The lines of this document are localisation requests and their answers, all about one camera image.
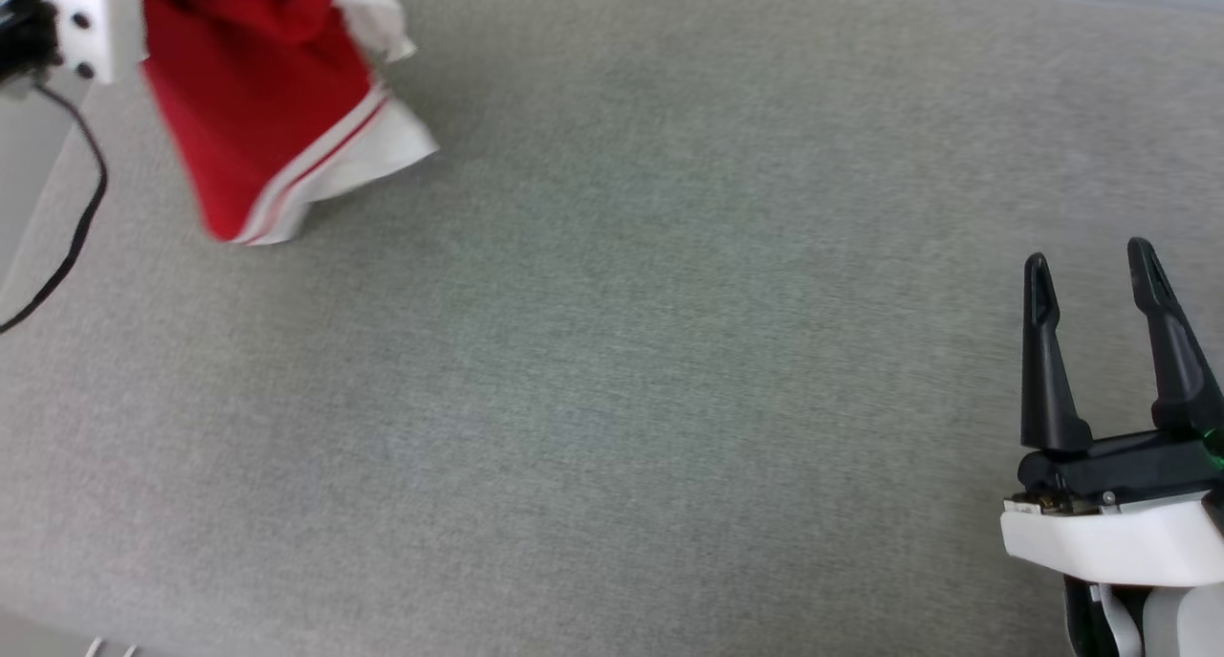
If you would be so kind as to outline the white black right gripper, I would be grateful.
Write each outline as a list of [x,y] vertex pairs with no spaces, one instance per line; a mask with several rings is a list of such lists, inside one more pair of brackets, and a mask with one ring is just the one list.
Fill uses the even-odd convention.
[[[1157,252],[1129,239],[1129,281],[1147,321],[1158,429],[1207,438],[1222,428],[1219,383]],[[1024,261],[1021,489],[1000,529],[1013,558],[1095,584],[1220,584],[1222,465],[1192,436],[1151,431],[1094,444],[1058,339],[1060,306],[1044,254]]]

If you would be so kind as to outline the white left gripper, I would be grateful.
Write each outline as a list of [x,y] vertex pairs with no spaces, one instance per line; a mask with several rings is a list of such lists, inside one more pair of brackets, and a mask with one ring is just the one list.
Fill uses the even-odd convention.
[[95,83],[115,83],[144,61],[143,0],[47,0],[56,7],[58,50]]

